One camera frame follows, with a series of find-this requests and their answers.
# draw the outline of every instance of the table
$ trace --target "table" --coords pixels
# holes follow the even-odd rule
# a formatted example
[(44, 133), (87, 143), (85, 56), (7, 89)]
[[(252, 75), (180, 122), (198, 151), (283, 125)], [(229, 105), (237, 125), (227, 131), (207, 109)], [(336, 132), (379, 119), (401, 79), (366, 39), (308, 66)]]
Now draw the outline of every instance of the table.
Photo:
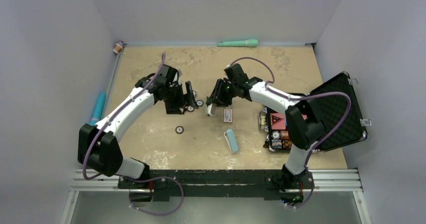
[[(312, 47), (127, 47), (114, 75), (108, 96), (110, 113), (130, 93), (142, 77), (157, 70), (161, 54), (166, 53), (166, 64), (180, 69), (182, 81), (191, 81), (197, 98), (205, 101), (216, 80), (223, 78), (223, 69), (233, 60), (250, 56), (268, 64), (275, 74), (272, 86), (285, 92), (307, 93), (322, 84)], [(261, 64), (239, 62), (249, 77), (271, 79)], [(158, 102), (135, 121), (123, 136), (120, 148), (124, 156), (133, 157), (150, 165), (151, 169), (281, 169), (288, 154), (271, 153), (263, 148), (266, 132), (260, 132), (257, 113), (261, 104), (245, 99), (233, 99), (233, 123), (223, 122), (223, 111), (207, 117), (205, 105), (192, 113), (166, 115), (164, 103)], [(184, 132), (176, 134), (175, 128)], [(223, 133), (233, 129), (239, 151), (231, 153)], [(314, 153), (311, 169), (346, 169), (342, 149)]]

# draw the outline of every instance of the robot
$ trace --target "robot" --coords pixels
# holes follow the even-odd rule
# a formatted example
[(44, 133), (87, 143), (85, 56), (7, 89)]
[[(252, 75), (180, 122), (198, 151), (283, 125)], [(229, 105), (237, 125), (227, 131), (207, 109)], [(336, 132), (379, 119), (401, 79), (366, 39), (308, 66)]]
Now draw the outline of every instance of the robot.
[[(186, 94), (183, 94), (183, 85), (179, 81), (180, 72), (164, 65), (164, 59), (165, 55), (157, 73), (140, 79), (129, 96), (108, 116), (94, 126), (85, 124), (81, 127), (77, 159), (83, 164), (83, 169), (90, 167), (98, 171), (98, 175), (119, 175), (141, 183), (151, 178), (147, 163), (122, 155), (119, 142), (123, 134), (144, 111), (159, 100), (165, 103), (167, 114), (183, 114), (189, 107), (198, 109), (191, 83), (185, 83)], [(326, 133), (317, 100), (267, 87), (267, 82), (262, 79), (249, 78), (236, 61), (225, 68), (225, 74), (226, 78), (216, 81), (211, 95), (206, 99), (206, 114), (213, 116), (216, 107), (230, 106), (234, 97), (240, 97), (261, 103), (284, 115), (293, 146), (287, 162), (282, 166), (281, 177), (277, 179), (279, 189), (281, 192), (295, 186), (302, 189), (304, 183), (308, 186), (308, 178), (313, 186), (312, 176), (306, 165), (313, 147), (320, 144), (318, 141)], [(282, 201), (289, 198), (295, 200), (294, 196), (288, 195)]]

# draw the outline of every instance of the gray floor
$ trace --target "gray floor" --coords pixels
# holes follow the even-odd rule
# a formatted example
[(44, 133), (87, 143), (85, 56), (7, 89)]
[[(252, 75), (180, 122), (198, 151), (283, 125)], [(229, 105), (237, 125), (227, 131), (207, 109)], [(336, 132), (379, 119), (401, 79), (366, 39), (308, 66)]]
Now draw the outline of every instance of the gray floor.
[[(173, 209), (179, 199), (148, 203), (151, 211)], [(262, 198), (186, 197), (182, 207), (169, 216), (149, 216), (129, 208), (128, 193), (81, 192), (72, 223), (361, 223), (351, 192), (318, 192), (309, 203), (293, 211), (279, 201)]]

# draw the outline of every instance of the white label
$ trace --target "white label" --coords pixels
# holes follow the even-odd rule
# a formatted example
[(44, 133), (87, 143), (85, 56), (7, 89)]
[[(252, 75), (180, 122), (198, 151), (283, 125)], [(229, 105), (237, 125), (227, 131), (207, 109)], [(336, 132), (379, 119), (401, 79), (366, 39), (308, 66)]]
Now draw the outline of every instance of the white label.
[(232, 109), (224, 109), (224, 122), (232, 123)]

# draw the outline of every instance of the metal bracket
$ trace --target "metal bracket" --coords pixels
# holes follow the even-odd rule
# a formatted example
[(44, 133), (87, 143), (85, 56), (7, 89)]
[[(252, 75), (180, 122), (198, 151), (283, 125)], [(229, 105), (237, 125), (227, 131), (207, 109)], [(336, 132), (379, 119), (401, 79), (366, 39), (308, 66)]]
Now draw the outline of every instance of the metal bracket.
[(360, 123), (362, 126), (371, 126), (371, 119), (360, 119)]
[(348, 82), (350, 85), (358, 84), (358, 79), (356, 78), (348, 78)]

